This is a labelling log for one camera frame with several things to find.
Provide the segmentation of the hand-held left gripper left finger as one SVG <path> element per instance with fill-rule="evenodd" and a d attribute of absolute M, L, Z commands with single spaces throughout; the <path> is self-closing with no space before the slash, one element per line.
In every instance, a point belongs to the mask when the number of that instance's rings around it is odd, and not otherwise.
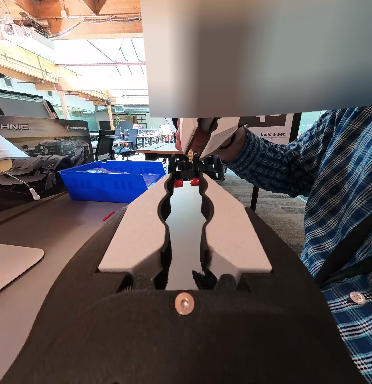
<path fill-rule="evenodd" d="M 171 213 L 173 178 L 165 175 L 130 203 L 98 270 L 102 273 L 160 273 L 170 245 L 166 219 Z"/>

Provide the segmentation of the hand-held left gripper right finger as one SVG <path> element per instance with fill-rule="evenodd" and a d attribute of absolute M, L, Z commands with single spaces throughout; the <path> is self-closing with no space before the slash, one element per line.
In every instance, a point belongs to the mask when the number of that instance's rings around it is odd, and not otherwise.
<path fill-rule="evenodd" d="M 269 274 L 272 266 L 244 206 L 205 174 L 200 176 L 201 211 L 206 218 L 201 262 L 215 276 Z"/>

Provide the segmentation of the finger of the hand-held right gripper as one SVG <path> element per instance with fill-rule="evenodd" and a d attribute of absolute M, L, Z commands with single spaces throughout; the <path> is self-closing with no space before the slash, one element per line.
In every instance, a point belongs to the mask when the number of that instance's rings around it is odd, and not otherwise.
<path fill-rule="evenodd" d="M 195 143 L 195 139 L 198 138 L 198 118 L 180 118 L 178 131 L 183 155 L 187 156 L 191 149 L 198 152 L 198 142 Z"/>
<path fill-rule="evenodd" d="M 218 156 L 220 148 L 228 144 L 231 137 L 240 128 L 239 117 L 199 118 L 199 159 L 210 155 Z"/>

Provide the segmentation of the black lego frame red pins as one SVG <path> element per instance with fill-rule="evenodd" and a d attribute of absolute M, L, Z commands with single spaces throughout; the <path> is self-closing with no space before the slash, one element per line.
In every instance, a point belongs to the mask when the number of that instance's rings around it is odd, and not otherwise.
<path fill-rule="evenodd" d="M 182 188 L 184 180 L 190 181 L 191 186 L 199 185 L 199 158 L 194 152 L 194 161 L 190 163 L 188 156 L 185 160 L 178 159 L 175 155 L 169 158 L 169 173 L 173 178 L 174 188 Z"/>

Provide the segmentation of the person's right forearm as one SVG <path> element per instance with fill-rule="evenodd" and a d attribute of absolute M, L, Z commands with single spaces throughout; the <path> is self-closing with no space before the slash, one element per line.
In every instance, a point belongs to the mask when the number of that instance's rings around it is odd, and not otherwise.
<path fill-rule="evenodd" d="M 311 129 L 287 145 L 271 143 L 248 130 L 241 154 L 226 164 L 242 179 L 273 193 L 308 197 L 321 189 L 331 190 L 335 183 L 324 158 L 345 112 L 324 113 Z"/>

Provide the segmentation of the person's right hand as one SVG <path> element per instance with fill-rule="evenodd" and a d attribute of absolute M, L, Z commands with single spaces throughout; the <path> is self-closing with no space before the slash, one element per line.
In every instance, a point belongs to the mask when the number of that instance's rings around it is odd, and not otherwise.
<path fill-rule="evenodd" d="M 248 132 L 246 127 L 239 128 L 231 137 L 229 143 L 220 148 L 218 156 L 223 162 L 231 163 L 237 159 L 246 145 Z"/>

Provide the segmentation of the wooden office desk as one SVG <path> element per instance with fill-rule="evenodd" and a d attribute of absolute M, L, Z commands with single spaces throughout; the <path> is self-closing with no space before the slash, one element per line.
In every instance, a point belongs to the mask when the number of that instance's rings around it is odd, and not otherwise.
<path fill-rule="evenodd" d="M 174 142 L 145 146 L 137 149 L 136 154 L 144 154 L 146 161 L 161 159 L 163 164 L 167 164 L 167 159 L 169 159 L 171 155 L 175 155 L 178 159 L 183 157 L 183 153 L 176 149 Z"/>

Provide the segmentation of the black office chair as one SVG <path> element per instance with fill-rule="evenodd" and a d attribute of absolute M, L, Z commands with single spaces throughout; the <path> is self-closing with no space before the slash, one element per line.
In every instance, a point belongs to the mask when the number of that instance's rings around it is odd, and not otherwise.
<path fill-rule="evenodd" d="M 129 157 L 136 155 L 136 150 L 138 149 L 138 129 L 125 129 L 123 137 L 123 145 L 119 146 L 118 155 L 122 156 L 123 161 L 129 161 Z"/>
<path fill-rule="evenodd" d="M 95 151 L 95 160 L 105 162 L 115 160 L 115 151 L 113 143 L 115 139 L 114 130 L 100 129 L 98 133 L 97 148 Z"/>
<path fill-rule="evenodd" d="M 199 171 L 207 174 L 213 180 L 225 180 L 227 166 L 218 156 L 211 155 L 199 161 Z"/>

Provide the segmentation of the printed marker sign on stand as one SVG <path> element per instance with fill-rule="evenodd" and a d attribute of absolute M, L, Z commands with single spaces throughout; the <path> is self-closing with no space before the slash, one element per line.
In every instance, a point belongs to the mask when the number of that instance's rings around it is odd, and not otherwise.
<path fill-rule="evenodd" d="M 246 127 L 258 137 L 285 145 L 297 139 L 301 117 L 302 113 L 251 116 Z"/>

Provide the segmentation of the heap of clear plastic bags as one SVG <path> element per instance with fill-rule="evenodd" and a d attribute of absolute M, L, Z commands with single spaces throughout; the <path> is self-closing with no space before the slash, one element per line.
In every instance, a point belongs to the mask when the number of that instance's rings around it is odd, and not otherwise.
<path fill-rule="evenodd" d="M 124 175 L 139 175 L 134 174 L 133 172 L 124 172 L 124 171 L 115 171 L 115 170 L 108 170 L 102 167 L 96 167 L 89 170 L 83 170 L 78 171 L 82 173 L 93 173 L 93 174 L 124 174 Z M 147 187 L 150 187 L 151 184 L 157 182 L 159 179 L 162 178 L 160 174 L 152 174 L 152 173 L 143 173 L 140 174 L 143 177 L 143 180 L 145 181 L 145 184 Z"/>

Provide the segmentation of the blue plastic bin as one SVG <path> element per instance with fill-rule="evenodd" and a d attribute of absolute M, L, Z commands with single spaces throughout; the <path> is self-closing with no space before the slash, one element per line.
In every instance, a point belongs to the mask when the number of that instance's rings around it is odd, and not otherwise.
<path fill-rule="evenodd" d="M 139 175 L 78 172 L 96 167 Z M 143 173 L 166 175 L 163 164 L 155 161 L 95 161 L 59 171 L 71 199 L 125 204 L 133 202 L 155 184 L 147 187 L 140 175 Z"/>

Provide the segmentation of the black car print box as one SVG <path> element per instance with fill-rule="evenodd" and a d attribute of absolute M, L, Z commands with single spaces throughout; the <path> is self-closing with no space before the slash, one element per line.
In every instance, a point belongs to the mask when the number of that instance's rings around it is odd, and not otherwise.
<path fill-rule="evenodd" d="M 0 135 L 30 156 L 0 161 L 0 212 L 65 191 L 59 171 L 94 161 L 87 121 L 0 116 Z"/>

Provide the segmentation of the white book stand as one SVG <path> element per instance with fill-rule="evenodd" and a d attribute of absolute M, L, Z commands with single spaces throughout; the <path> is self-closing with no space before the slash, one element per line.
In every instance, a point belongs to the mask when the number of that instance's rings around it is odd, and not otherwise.
<path fill-rule="evenodd" d="M 0 243 L 0 291 L 40 262 L 45 252 L 40 248 Z"/>

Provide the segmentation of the person's plaid shirt torso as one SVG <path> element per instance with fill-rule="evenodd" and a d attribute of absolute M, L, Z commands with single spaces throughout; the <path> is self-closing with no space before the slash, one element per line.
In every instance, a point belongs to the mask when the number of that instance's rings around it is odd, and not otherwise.
<path fill-rule="evenodd" d="M 339 266 L 324 277 L 329 281 L 372 259 L 372 106 L 346 109 L 324 161 L 335 185 L 308 196 L 301 259 L 319 277 L 337 255 Z M 354 363 L 372 383 L 372 271 L 321 290 Z"/>

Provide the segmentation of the white instruction booklet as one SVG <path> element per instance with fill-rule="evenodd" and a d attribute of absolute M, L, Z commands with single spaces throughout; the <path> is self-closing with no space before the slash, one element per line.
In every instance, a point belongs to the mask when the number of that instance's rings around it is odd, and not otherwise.
<path fill-rule="evenodd" d="M 11 159 L 28 159 L 30 156 L 0 135 L 0 161 Z"/>

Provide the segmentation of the large grey framed panel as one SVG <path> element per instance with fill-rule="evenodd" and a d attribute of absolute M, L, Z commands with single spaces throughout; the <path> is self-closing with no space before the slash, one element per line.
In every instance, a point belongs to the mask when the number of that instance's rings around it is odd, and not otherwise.
<path fill-rule="evenodd" d="M 52 104 L 42 96 L 1 89 L 0 116 L 59 118 Z"/>

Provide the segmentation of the white ceiling projector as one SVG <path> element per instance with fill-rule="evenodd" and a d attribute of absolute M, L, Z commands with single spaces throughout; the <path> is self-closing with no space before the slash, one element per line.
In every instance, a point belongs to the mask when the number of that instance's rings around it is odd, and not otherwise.
<path fill-rule="evenodd" d="M 0 31 L 2 38 L 17 46 L 33 49 L 44 46 L 50 50 L 55 50 L 53 41 L 40 34 L 33 27 L 19 26 L 15 23 L 3 23 L 1 24 Z"/>

